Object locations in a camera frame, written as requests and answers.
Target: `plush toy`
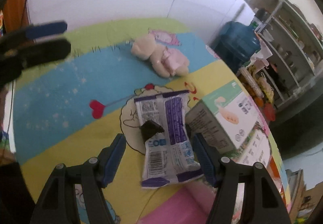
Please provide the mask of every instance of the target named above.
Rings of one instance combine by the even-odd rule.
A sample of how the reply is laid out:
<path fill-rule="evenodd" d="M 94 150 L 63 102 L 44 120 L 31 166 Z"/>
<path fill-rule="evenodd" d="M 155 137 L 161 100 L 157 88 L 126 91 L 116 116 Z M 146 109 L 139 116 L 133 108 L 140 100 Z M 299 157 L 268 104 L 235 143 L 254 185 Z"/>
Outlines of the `plush toy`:
<path fill-rule="evenodd" d="M 176 48 L 158 44 L 153 34 L 137 38 L 131 53 L 142 60 L 149 59 L 156 73 L 162 77 L 185 76 L 190 61 Z"/>

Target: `green and white box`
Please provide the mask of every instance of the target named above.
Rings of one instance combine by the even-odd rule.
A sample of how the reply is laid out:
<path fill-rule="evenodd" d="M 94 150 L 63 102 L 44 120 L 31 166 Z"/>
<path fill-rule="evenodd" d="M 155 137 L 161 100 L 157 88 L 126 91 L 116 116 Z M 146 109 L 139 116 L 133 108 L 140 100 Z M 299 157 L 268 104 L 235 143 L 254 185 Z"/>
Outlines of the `green and white box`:
<path fill-rule="evenodd" d="M 258 112 L 234 80 L 204 96 L 186 115 L 192 132 L 223 154 L 241 146 L 253 129 Z"/>

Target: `silver screw head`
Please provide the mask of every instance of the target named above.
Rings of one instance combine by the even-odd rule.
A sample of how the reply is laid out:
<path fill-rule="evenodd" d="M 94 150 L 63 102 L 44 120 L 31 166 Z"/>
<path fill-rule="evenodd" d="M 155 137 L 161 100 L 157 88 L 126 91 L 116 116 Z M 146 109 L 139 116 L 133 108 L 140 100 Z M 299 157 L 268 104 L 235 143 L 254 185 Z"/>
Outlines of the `silver screw head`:
<path fill-rule="evenodd" d="M 89 160 L 88 160 L 91 164 L 95 164 L 98 162 L 98 159 L 96 157 L 91 157 Z"/>
<path fill-rule="evenodd" d="M 255 163 L 255 167 L 256 167 L 257 169 L 262 169 L 262 168 L 264 167 L 264 165 L 263 165 L 262 163 L 260 163 L 260 162 L 256 162 L 256 163 Z"/>
<path fill-rule="evenodd" d="M 56 169 L 62 169 L 64 167 L 63 163 L 59 163 L 56 165 Z"/>
<path fill-rule="evenodd" d="M 223 156 L 223 157 L 221 158 L 221 161 L 222 161 L 223 163 L 229 163 L 229 162 L 230 162 L 230 159 L 229 159 L 227 156 Z"/>

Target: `orange curtain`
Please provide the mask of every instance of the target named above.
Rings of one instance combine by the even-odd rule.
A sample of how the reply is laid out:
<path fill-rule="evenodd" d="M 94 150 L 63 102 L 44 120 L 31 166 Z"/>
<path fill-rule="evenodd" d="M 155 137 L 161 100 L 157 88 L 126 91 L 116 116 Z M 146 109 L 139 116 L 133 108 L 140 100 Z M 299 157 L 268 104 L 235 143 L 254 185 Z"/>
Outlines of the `orange curtain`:
<path fill-rule="evenodd" d="M 27 9 L 24 10 L 24 7 L 25 0 L 7 0 L 2 10 L 7 33 L 29 24 Z"/>

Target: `food packet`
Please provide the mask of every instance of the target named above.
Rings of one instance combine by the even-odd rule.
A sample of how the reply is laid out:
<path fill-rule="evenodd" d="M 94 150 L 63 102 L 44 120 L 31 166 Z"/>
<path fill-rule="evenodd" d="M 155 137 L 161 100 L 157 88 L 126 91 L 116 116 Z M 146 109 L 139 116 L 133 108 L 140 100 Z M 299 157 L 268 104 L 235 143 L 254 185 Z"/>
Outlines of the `food packet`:
<path fill-rule="evenodd" d="M 187 90 L 135 98 L 140 125 L 153 120 L 165 130 L 145 142 L 143 188 L 188 182 L 203 175 L 185 129 L 188 100 Z"/>

